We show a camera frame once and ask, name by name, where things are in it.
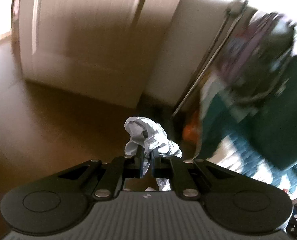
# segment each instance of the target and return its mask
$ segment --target brown floor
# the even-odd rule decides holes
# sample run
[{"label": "brown floor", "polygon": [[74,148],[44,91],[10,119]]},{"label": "brown floor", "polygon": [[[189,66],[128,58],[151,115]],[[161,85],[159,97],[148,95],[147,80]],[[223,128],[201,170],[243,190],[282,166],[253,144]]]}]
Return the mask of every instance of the brown floor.
[{"label": "brown floor", "polygon": [[[89,159],[122,155],[134,110],[24,82],[0,42],[0,200],[10,189]],[[8,227],[0,215],[0,238]]]}]

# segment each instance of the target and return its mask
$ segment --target dark green fabric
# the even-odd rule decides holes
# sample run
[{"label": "dark green fabric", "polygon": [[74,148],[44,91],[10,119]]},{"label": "dark green fabric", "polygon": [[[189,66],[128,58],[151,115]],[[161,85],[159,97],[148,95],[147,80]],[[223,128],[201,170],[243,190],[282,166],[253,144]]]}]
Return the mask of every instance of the dark green fabric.
[{"label": "dark green fabric", "polygon": [[297,57],[282,81],[285,89],[271,95],[253,118],[252,141],[257,150],[280,170],[297,163]]}]

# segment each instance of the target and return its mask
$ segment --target ribbed plastic panel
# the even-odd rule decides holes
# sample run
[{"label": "ribbed plastic panel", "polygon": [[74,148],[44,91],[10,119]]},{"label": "ribbed plastic panel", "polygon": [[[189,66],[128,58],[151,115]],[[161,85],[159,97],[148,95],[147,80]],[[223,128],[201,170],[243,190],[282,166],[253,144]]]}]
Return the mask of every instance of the ribbed plastic panel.
[{"label": "ribbed plastic panel", "polygon": [[173,191],[120,192],[112,201],[98,202],[77,226],[52,236],[26,236],[10,232],[4,240],[97,239],[240,239],[291,238],[279,231],[267,236],[244,236],[213,222],[198,202],[184,201]]}]

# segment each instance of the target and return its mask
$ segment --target silver bolt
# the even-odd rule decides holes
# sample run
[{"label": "silver bolt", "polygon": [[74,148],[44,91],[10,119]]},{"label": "silver bolt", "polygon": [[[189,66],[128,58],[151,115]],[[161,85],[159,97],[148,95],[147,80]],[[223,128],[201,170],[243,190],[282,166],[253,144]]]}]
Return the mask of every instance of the silver bolt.
[{"label": "silver bolt", "polygon": [[108,189],[98,189],[95,192],[96,197],[109,197],[111,192]]},{"label": "silver bolt", "polygon": [[193,188],[187,188],[183,190],[183,195],[185,197],[196,197],[198,195],[198,191]]}]

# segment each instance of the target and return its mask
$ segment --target wooden door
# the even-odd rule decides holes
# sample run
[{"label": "wooden door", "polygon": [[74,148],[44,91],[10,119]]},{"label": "wooden door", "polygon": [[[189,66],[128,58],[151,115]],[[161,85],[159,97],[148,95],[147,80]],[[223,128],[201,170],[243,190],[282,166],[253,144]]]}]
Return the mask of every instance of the wooden door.
[{"label": "wooden door", "polygon": [[26,79],[135,107],[179,0],[20,0]]}]

